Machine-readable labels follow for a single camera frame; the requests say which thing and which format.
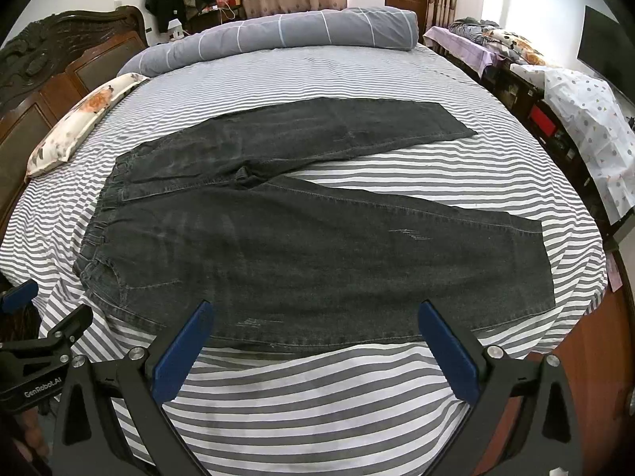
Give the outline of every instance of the headboard panel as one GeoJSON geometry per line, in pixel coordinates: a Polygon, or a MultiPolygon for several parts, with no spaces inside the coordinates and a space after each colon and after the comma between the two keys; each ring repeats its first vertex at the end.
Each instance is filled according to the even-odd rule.
{"type": "Polygon", "coordinates": [[[144,18],[136,7],[112,12],[69,10],[29,23],[0,50],[0,117],[85,50],[134,30],[144,46],[144,18]]]}

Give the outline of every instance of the black tv screen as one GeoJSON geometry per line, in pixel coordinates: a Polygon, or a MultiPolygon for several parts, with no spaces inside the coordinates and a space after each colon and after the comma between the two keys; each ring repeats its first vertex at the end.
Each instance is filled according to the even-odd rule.
{"type": "Polygon", "coordinates": [[[578,59],[635,103],[635,47],[619,23],[586,8],[578,59]]]}

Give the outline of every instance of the striped bed sheet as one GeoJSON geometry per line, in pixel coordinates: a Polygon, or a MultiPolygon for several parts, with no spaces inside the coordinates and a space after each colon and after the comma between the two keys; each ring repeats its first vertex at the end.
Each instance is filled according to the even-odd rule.
{"type": "MultiPolygon", "coordinates": [[[[0,247],[0,269],[14,284],[28,277],[39,284],[40,333],[86,303],[94,321],[77,353],[109,360],[152,340],[95,308],[72,271],[117,155],[216,115],[316,97],[438,102],[477,135],[314,164],[294,176],[541,220],[557,307],[484,330],[482,343],[514,357],[547,352],[598,306],[606,286],[598,229],[502,104],[421,45],[408,52],[323,46],[261,50],[160,75],[119,103],[70,163],[28,185],[0,247]]],[[[115,408],[132,450],[149,459],[124,403],[115,408]]],[[[164,410],[215,475],[395,476],[421,474],[467,405],[425,343],[407,343],[312,357],[205,348],[164,410]]]]}

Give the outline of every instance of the reddish brown floor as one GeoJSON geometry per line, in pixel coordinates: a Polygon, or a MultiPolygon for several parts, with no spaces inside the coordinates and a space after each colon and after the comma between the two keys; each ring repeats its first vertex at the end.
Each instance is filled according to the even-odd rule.
{"type": "MultiPolygon", "coordinates": [[[[635,367],[630,311],[624,295],[622,289],[615,293],[609,289],[598,310],[583,317],[555,350],[563,362],[575,402],[585,476],[596,475],[620,439],[627,431],[633,431],[633,420],[625,412],[627,394],[635,382],[635,367]]],[[[518,408],[513,401],[475,474],[495,464],[518,408]]]]}

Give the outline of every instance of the black denim pants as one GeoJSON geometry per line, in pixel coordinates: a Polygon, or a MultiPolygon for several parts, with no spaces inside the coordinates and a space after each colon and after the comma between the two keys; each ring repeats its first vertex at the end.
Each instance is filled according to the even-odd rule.
{"type": "Polygon", "coordinates": [[[554,306],[539,221],[283,174],[474,132],[434,103],[316,99],[207,120],[120,156],[75,262],[150,332],[215,305],[209,345],[420,340],[418,304],[479,329],[554,306]]]}

